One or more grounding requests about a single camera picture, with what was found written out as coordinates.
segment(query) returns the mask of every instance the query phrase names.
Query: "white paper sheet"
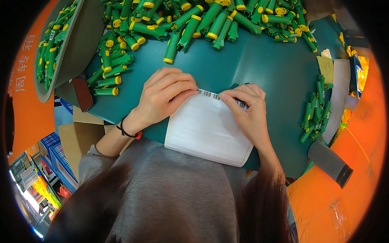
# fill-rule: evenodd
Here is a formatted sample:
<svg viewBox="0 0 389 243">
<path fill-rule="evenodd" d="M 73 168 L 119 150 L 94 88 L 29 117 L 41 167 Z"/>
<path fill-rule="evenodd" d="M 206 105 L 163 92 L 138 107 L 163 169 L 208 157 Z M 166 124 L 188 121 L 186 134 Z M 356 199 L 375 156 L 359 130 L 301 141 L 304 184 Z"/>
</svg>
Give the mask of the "white paper sheet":
<svg viewBox="0 0 389 243">
<path fill-rule="evenodd" d="M 253 148 L 231 110 L 217 94 L 199 89 L 170 116 L 165 147 L 203 159 L 242 167 Z M 245 103 L 238 104 L 247 109 Z"/>
<path fill-rule="evenodd" d="M 327 144 L 334 137 L 342 121 L 346 100 L 350 87 L 350 61 L 348 59 L 335 59 L 334 61 L 334 79 L 331 94 L 331 116 L 329 117 L 326 131 L 321 135 Z"/>
</svg>

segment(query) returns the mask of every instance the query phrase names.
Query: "long dark hair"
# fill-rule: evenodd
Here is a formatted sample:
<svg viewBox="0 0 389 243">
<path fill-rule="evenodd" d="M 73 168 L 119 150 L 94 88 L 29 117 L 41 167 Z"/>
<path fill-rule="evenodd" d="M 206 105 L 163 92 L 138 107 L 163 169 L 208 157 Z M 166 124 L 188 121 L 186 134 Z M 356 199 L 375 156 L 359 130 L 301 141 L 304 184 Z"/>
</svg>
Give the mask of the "long dark hair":
<svg viewBox="0 0 389 243">
<path fill-rule="evenodd" d="M 83 183 L 54 219 L 44 242 L 121 243 L 119 236 L 108 236 L 123 204 L 130 178 L 130 168 L 124 164 Z M 287 219 L 286 188 L 281 181 L 274 180 L 271 172 L 259 170 L 242 189 L 236 201 L 241 243 L 293 242 Z M 139 232 L 130 242 L 158 242 L 158 238 L 163 237 Z"/>
</svg>

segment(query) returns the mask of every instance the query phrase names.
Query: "gray sweater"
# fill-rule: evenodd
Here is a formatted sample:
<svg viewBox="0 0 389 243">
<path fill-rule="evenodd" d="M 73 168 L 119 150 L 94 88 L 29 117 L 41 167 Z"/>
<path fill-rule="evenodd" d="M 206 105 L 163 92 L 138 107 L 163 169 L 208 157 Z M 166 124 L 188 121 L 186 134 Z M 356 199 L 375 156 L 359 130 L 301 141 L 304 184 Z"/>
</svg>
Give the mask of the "gray sweater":
<svg viewBox="0 0 389 243">
<path fill-rule="evenodd" d="M 122 163 L 131 163 L 132 180 L 111 231 L 122 242 L 148 229 L 158 229 L 150 233 L 166 242 L 237 242 L 234 197 L 246 182 L 243 168 L 141 138 L 116 160 L 102 156 L 92 145 L 79 164 L 80 185 Z"/>
</svg>

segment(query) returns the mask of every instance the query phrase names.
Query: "barcode label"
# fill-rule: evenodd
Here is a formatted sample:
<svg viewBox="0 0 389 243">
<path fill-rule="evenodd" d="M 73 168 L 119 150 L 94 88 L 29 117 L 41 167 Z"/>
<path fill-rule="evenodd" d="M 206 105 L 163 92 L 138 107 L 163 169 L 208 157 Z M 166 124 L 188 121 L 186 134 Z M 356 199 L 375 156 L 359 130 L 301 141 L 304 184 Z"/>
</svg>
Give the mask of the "barcode label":
<svg viewBox="0 0 389 243">
<path fill-rule="evenodd" d="M 204 96 L 213 98 L 213 99 L 215 99 L 215 100 L 220 100 L 219 95 L 218 95 L 218 94 L 215 94 L 215 93 L 212 93 L 212 92 L 208 92 L 208 91 L 205 91 L 205 90 L 202 90 L 202 89 L 198 89 L 198 93 L 199 93 L 199 94 L 202 94 L 202 95 L 204 95 Z M 238 105 L 239 105 L 240 107 L 242 107 L 244 110 L 247 110 L 247 109 L 249 108 L 249 106 L 248 106 L 246 103 L 242 102 L 242 101 L 238 101 L 238 100 L 237 100 L 236 102 L 237 102 Z"/>
<path fill-rule="evenodd" d="M 51 33 L 50 33 L 50 40 L 53 40 L 54 34 L 55 34 L 55 31 L 52 30 Z"/>
</svg>

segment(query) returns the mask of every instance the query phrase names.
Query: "teal work surface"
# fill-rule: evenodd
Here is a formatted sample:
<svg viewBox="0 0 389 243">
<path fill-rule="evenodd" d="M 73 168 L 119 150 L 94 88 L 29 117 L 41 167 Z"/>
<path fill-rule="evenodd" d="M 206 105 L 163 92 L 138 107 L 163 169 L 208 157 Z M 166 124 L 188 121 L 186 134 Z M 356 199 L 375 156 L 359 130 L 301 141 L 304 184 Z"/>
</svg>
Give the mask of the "teal work surface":
<svg viewBox="0 0 389 243">
<path fill-rule="evenodd" d="M 113 124 L 119 123 L 138 105 L 144 82 L 164 66 L 190 73 L 200 89 L 214 93 L 244 83 L 256 83 L 266 92 L 269 136 L 285 175 L 298 178 L 308 166 L 307 152 L 312 143 L 310 140 L 300 143 L 299 138 L 303 134 L 300 124 L 305 102 L 309 101 L 310 92 L 316 92 L 319 74 L 316 56 L 329 48 L 333 58 L 345 57 L 332 18 L 311 24 L 316 25 L 314 35 L 319 43 L 316 53 L 312 53 L 302 38 L 296 43 L 273 42 L 265 32 L 253 35 L 240 26 L 239 38 L 234 43 L 225 41 L 221 50 L 213 49 L 204 39 L 192 39 L 187 52 L 179 51 L 172 65 L 162 61 L 169 36 L 159 41 L 145 35 L 146 43 L 128 52 L 135 60 L 129 66 L 132 70 L 121 74 L 119 95 L 96 96 L 96 103 L 89 112 Z M 88 67 L 88 75 L 101 65 L 96 54 Z M 59 89 L 58 96 L 75 103 L 69 84 Z M 167 125 L 168 118 L 144 129 L 143 135 L 164 143 Z M 258 153 L 254 149 L 244 168 L 257 170 L 258 167 Z"/>
</svg>

